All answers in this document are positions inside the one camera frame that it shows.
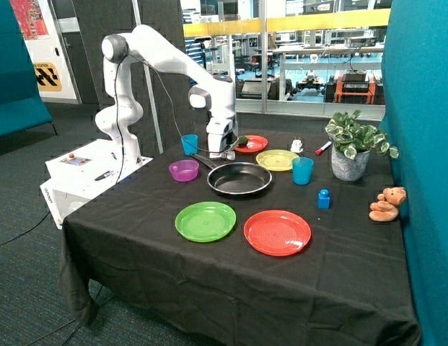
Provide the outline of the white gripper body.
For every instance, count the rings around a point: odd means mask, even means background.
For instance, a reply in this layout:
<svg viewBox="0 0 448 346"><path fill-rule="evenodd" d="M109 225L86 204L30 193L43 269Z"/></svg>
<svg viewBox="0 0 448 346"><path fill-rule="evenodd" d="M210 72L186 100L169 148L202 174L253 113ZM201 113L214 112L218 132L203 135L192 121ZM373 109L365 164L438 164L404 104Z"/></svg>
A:
<svg viewBox="0 0 448 346"><path fill-rule="evenodd" d="M210 120L206 126L208 151L213 154L234 148L238 142L238 124L236 120Z"/></svg>

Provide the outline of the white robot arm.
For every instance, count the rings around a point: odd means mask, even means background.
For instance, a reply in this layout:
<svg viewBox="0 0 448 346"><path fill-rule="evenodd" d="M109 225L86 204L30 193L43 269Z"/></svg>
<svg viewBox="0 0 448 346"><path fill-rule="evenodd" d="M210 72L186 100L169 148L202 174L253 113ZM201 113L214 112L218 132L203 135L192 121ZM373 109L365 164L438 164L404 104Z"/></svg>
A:
<svg viewBox="0 0 448 346"><path fill-rule="evenodd" d="M188 92L188 101L193 108L205 109L211 114L206 126L210 158L235 159L236 91L229 76L210 74L148 25L139 25L131 33L106 36L102 53L105 91L115 103L97 113L95 121L115 142L116 158L131 166L141 161L138 139L129 132L128 126L144 114L131 85L131 64L142 62L158 72L182 74L196 82Z"/></svg>

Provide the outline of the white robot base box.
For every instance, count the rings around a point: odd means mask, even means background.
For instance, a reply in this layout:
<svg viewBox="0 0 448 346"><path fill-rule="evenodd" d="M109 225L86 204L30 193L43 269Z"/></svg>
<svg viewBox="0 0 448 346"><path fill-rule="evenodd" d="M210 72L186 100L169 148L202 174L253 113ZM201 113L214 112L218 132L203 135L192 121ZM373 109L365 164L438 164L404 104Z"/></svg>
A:
<svg viewBox="0 0 448 346"><path fill-rule="evenodd" d="M50 179L40 189L56 227L61 229L65 217L151 160L128 156L114 141L97 139L47 161Z"/></svg>

